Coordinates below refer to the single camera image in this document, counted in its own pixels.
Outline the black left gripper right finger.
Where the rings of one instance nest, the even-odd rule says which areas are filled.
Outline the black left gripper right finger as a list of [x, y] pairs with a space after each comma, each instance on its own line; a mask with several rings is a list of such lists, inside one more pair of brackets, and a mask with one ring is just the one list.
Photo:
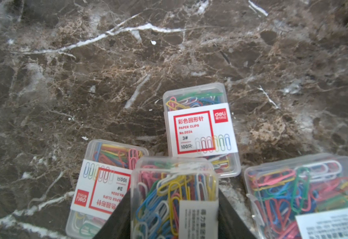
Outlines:
[[219, 239], [255, 239], [243, 220], [236, 213], [226, 197], [219, 197], [218, 212]]

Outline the barcode side paper clip box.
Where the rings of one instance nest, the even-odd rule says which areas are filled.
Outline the barcode side paper clip box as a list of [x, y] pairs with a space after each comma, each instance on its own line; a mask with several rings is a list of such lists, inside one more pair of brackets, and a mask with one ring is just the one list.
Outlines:
[[218, 184], [204, 158], [142, 157], [131, 174], [130, 237], [218, 238]]

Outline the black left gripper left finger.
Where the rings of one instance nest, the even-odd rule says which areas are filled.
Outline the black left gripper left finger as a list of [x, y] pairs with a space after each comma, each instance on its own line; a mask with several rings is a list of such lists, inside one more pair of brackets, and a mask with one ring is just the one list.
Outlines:
[[94, 239], [130, 239], [131, 193], [128, 191]]

